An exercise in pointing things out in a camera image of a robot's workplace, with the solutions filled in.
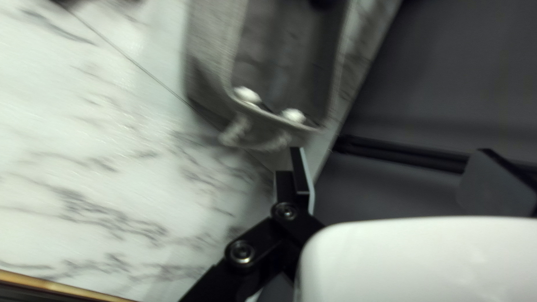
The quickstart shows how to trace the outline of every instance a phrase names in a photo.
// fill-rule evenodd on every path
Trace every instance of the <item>gray floor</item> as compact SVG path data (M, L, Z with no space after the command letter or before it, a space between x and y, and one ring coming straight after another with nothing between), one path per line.
M537 162L537 1L405 0L342 133ZM315 216L452 215L460 176L333 153ZM285 278L259 302L292 301Z

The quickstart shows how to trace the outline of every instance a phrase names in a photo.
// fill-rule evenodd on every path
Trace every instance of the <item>marble-patterned panel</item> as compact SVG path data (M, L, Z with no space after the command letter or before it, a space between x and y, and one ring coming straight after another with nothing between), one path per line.
M176 301L267 215L272 174L54 3L0 15L0 269Z
M71 13L174 93L184 96L190 0L81 0Z

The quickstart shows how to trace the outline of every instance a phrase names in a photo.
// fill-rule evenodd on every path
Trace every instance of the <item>screw head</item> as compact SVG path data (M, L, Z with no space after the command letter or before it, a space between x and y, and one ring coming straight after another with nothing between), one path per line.
M298 215L295 207L290 203L279 203L276 205L276 214L285 220L291 221Z
M246 264L252 261L254 253L254 248L245 240L238 240L231 245L229 256L236 263Z

